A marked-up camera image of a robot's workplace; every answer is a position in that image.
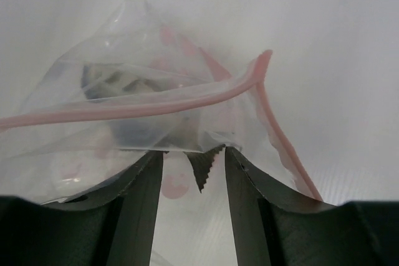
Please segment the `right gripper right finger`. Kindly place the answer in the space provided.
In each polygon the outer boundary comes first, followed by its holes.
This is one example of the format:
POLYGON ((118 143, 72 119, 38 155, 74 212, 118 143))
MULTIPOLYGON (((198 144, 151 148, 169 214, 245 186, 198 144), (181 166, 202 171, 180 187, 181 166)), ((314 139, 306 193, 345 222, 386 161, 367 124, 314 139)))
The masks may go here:
POLYGON ((225 151, 239 265, 397 265, 398 203, 339 206, 305 196, 225 151))

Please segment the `clear zip top bag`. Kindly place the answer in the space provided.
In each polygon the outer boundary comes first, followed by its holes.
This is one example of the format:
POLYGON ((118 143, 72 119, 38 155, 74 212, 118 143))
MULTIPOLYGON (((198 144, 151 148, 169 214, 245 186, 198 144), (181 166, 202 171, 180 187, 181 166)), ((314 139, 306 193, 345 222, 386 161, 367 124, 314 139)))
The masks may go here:
POLYGON ((271 56, 235 74, 148 2, 123 2, 1 119, 1 198, 63 203, 161 152, 148 265, 236 265, 226 148, 320 199, 269 104, 271 56))

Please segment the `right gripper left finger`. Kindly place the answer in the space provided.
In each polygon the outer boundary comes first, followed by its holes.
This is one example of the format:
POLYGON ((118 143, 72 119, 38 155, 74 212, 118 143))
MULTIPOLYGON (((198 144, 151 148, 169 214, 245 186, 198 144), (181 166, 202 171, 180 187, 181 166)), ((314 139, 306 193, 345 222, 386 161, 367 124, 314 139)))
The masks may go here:
POLYGON ((151 151, 109 185, 63 203, 1 198, 2 265, 148 265, 163 172, 151 151))

